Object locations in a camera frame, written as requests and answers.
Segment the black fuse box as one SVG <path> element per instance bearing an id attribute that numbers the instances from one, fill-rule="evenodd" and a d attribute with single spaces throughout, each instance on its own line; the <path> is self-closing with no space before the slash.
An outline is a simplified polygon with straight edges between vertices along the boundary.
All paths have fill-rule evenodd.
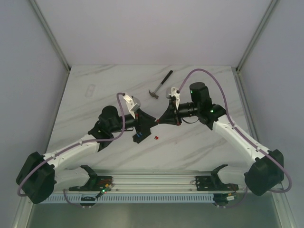
<path id="1" fill-rule="evenodd" d="M 144 130 L 133 135 L 133 142 L 140 143 L 151 135 L 151 130 Z"/>

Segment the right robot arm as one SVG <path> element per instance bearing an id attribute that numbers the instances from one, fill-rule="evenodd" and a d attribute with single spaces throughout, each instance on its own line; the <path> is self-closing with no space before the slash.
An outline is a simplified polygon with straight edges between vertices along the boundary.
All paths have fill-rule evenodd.
<path id="1" fill-rule="evenodd" d="M 166 91 L 169 105 L 157 121 L 179 126 L 182 119 L 196 116 L 200 123 L 222 136 L 246 162 L 245 167 L 223 164 L 213 171 L 211 186 L 217 190 L 226 184 L 247 186 L 261 196 L 284 180 L 284 156 L 279 150 L 269 150 L 243 131 L 220 105 L 214 104 L 203 82 L 190 85 L 190 103 L 180 103 L 178 88 Z"/>

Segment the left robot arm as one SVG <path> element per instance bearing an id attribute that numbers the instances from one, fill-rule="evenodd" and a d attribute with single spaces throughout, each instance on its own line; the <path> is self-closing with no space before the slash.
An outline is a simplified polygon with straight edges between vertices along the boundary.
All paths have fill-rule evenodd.
<path id="1" fill-rule="evenodd" d="M 156 119 L 141 109 L 119 116 L 114 106 L 106 106 L 94 127 L 78 141 L 45 154 L 30 154 L 16 183 L 34 204 L 43 202 L 55 191 L 101 191 L 98 184 L 101 178 L 88 165 L 78 162 L 109 146 L 115 140 L 114 133 L 134 128 L 133 141 L 140 143 L 151 135 L 151 128 L 156 125 Z"/>

